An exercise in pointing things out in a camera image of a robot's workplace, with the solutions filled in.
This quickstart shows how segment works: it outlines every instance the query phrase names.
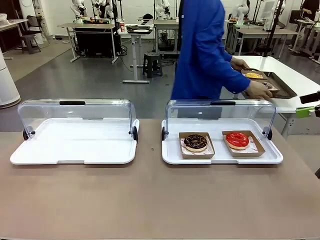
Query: blue coat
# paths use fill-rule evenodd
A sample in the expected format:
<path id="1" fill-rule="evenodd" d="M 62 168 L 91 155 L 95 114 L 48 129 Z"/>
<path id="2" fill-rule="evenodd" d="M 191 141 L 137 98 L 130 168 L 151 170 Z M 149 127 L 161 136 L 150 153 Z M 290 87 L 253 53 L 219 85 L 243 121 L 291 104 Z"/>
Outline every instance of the blue coat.
<path id="1" fill-rule="evenodd" d="M 182 46 L 171 99 L 218 100 L 222 86 L 238 94 L 250 80 L 232 69 L 222 42 L 225 9 L 220 0 L 185 0 Z"/>

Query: blue sleeve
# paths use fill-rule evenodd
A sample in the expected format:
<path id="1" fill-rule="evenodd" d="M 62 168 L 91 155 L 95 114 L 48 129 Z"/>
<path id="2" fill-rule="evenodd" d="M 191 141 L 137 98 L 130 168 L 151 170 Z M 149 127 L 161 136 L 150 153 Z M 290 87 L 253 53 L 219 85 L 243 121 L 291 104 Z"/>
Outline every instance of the blue sleeve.
<path id="1" fill-rule="evenodd" d="M 221 49 L 225 16 L 222 3 L 220 6 L 212 5 L 211 8 L 205 3 L 201 6 L 198 15 L 199 27 L 195 34 L 198 61 L 201 62 L 203 71 L 212 77 L 213 83 L 219 81 L 228 91 L 234 94 L 241 93 L 249 87 L 251 81 L 231 67 L 229 62 L 232 56 Z"/>

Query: red icing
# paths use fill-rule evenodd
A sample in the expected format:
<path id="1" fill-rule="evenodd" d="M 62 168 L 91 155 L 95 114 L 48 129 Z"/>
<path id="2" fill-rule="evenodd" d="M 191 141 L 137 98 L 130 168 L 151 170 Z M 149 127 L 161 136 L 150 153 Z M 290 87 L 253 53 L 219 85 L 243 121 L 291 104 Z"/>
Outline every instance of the red icing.
<path id="1" fill-rule="evenodd" d="M 249 144 L 249 138 L 240 132 L 231 132 L 227 134 L 226 140 L 236 147 L 246 147 Z"/>

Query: person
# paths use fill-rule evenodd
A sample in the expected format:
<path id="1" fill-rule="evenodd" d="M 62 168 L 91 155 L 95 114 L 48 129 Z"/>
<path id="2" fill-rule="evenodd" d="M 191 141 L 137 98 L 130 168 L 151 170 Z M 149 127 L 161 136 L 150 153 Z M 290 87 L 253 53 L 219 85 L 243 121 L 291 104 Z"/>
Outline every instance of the person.
<path id="1" fill-rule="evenodd" d="M 244 77 L 249 66 L 225 52 L 225 10 L 220 0 L 182 0 L 181 49 L 171 99 L 220 98 L 222 87 L 238 94 L 246 91 L 255 99 L 272 93 L 263 84 Z"/>
<path id="2" fill-rule="evenodd" d="M 301 6 L 301 11 L 302 11 L 302 17 L 303 18 L 309 18 L 310 20 L 314 21 L 316 18 L 316 12 L 319 12 L 319 5 L 320 5 L 320 0 L 305 0 Z M 300 25 L 302 23 L 299 22 L 297 27 L 296 27 L 296 32 L 299 31 Z M 304 34 L 309 34 L 310 29 L 305 28 Z M 297 39 L 297 35 L 294 35 L 291 40 L 291 44 L 288 46 L 289 48 L 292 48 L 295 45 Z"/>

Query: red can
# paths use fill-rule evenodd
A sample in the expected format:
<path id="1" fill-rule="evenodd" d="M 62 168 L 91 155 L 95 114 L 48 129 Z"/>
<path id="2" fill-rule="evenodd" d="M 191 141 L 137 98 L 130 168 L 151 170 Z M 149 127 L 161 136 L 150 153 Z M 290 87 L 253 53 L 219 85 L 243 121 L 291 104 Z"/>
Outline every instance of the red can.
<path id="1" fill-rule="evenodd" d="M 120 29 L 121 29 L 122 33 L 125 31 L 125 23 L 124 22 L 120 22 Z"/>

